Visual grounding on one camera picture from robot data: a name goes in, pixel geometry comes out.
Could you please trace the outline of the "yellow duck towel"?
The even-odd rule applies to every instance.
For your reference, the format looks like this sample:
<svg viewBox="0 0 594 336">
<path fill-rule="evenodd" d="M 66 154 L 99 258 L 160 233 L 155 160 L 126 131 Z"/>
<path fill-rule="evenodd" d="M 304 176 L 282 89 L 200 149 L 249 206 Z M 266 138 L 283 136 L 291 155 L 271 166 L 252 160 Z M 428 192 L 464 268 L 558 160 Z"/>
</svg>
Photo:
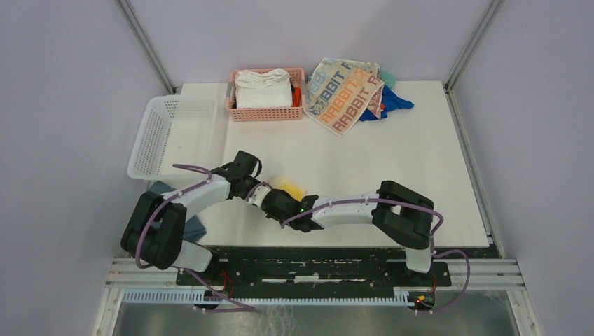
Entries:
<svg viewBox="0 0 594 336">
<path fill-rule="evenodd" d="M 269 180 L 268 183 L 275 189 L 280 189 L 289 193 L 295 200 L 302 200 L 306 195 L 306 189 L 304 189 L 304 187 L 298 185 L 284 175 L 276 176 Z"/>
</svg>

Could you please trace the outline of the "rabbit print towel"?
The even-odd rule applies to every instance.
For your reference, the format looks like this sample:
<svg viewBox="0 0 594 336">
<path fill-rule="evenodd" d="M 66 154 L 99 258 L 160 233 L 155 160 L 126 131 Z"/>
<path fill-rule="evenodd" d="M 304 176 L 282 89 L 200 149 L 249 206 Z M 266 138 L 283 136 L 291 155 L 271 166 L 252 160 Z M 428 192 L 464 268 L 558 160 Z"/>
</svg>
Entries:
<svg viewBox="0 0 594 336">
<path fill-rule="evenodd" d="M 303 111 L 341 137 L 365 111 L 380 115 L 384 86 L 375 62 L 324 58 L 306 81 Z"/>
</svg>

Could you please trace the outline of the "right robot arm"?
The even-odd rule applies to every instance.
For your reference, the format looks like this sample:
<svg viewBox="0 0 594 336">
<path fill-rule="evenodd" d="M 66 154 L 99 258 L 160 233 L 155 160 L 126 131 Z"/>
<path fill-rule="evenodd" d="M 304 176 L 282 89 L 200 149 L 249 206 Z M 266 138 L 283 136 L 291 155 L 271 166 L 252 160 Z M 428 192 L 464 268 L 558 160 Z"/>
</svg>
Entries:
<svg viewBox="0 0 594 336">
<path fill-rule="evenodd" d="M 404 274 L 410 284 L 421 286 L 432 278 L 432 223 L 443 217 L 431 199 L 399 183 L 383 181 L 377 190 L 349 197 L 306 195 L 302 199 L 261 183 L 249 192 L 247 201 L 282 227 L 301 232 L 373 225 L 404 247 Z"/>
</svg>

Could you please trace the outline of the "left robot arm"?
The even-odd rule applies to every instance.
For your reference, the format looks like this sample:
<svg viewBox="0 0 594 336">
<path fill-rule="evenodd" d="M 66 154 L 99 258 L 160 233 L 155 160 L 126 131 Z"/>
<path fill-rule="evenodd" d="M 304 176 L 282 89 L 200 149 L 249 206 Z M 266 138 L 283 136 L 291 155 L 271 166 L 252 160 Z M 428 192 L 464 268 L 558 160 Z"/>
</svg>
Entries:
<svg viewBox="0 0 594 336">
<path fill-rule="evenodd" d="M 186 223 L 201 211 L 239 197 L 248 200 L 261 185 L 257 179 L 262 163 L 256 156 L 238 151 L 234 160 L 215 169 L 178 164 L 180 169 L 204 174 L 196 184 L 158 194 L 143 193 L 132 212 L 120 241 L 140 269 L 177 267 L 193 270 L 202 284 L 215 283 L 221 268 L 213 252 L 184 239 Z"/>
</svg>

